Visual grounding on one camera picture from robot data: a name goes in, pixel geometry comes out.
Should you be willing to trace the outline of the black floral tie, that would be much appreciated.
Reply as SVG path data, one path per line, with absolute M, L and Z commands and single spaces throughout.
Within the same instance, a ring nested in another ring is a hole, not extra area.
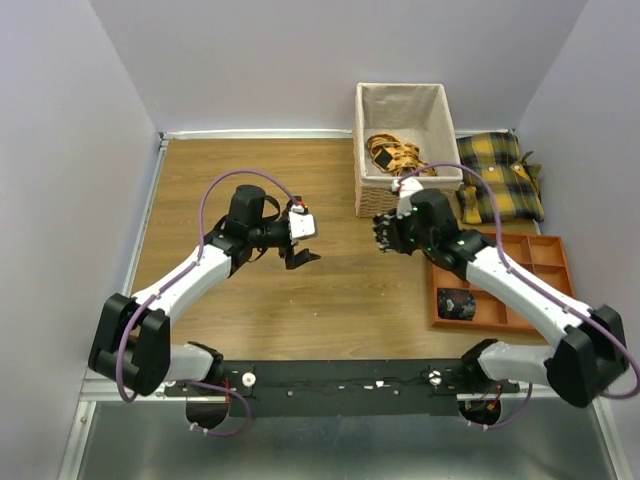
M 381 252 L 398 251 L 396 210 L 391 209 L 373 217 L 372 229 L 375 242 Z

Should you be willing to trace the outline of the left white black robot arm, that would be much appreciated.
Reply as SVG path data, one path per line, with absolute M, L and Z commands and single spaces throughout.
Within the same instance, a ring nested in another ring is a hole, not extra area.
M 115 293 L 105 301 L 89 368 L 115 381 L 127 401 L 171 381 L 214 393 L 223 381 L 222 354 L 198 342 L 172 344 L 172 328 L 205 293 L 270 249 L 289 270 L 316 260 L 295 249 L 316 234 L 316 220 L 300 198 L 280 206 L 258 186 L 237 187 L 228 213 L 181 264 L 131 297 Z

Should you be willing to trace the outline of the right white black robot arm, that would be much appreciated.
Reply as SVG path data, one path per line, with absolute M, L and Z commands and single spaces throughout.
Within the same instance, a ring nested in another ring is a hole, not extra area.
M 523 317 L 546 340 L 541 346 L 487 340 L 465 355 L 460 379 L 480 392 L 494 381 L 545 385 L 584 408 L 626 373 L 620 315 L 566 296 L 511 259 L 496 236 L 459 227 L 446 196 L 435 189 L 400 186 L 397 206 L 376 226 L 379 247 L 410 255 L 421 251 L 435 266 L 477 286 Z

